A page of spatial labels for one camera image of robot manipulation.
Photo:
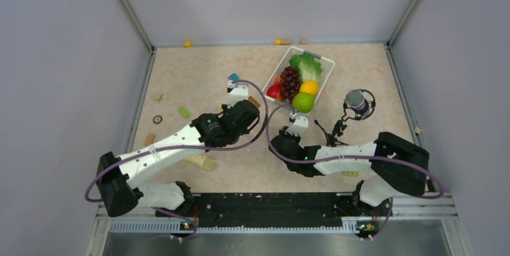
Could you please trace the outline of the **green lime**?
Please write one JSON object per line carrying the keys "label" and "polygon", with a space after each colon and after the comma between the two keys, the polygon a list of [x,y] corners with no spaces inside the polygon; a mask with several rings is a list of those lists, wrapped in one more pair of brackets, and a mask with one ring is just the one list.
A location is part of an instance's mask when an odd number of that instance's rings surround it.
{"label": "green lime", "polygon": [[292,100],[292,106],[302,113],[309,113],[315,106],[315,98],[308,93],[300,92]]}

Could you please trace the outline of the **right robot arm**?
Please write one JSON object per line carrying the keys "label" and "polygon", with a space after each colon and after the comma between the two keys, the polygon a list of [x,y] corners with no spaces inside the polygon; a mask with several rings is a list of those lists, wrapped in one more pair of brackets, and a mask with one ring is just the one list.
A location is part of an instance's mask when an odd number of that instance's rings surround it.
{"label": "right robot arm", "polygon": [[374,141],[358,145],[302,147],[300,137],[281,130],[269,142],[270,151],[288,170],[305,177],[340,172],[372,172],[353,193],[356,203],[372,207],[396,195],[425,194],[429,153],[393,133],[381,132]]}

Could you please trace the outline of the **yellow lemon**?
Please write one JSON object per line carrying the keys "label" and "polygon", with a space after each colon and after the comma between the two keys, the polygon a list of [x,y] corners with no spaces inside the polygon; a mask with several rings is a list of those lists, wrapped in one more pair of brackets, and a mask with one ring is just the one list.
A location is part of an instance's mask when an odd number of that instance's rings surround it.
{"label": "yellow lemon", "polygon": [[316,97],[320,90],[319,84],[314,80],[305,81],[300,86],[300,93],[306,93]]}

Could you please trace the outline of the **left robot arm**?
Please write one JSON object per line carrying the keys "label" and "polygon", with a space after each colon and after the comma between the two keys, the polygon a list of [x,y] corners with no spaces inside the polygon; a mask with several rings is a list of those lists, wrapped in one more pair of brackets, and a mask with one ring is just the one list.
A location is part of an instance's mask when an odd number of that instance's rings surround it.
{"label": "left robot arm", "polygon": [[146,194],[140,186],[153,174],[190,156],[235,150],[240,136],[248,134],[260,119],[259,109],[241,100],[218,114],[201,114],[178,132],[135,152],[101,155],[93,182],[99,201],[109,217],[129,213]]}

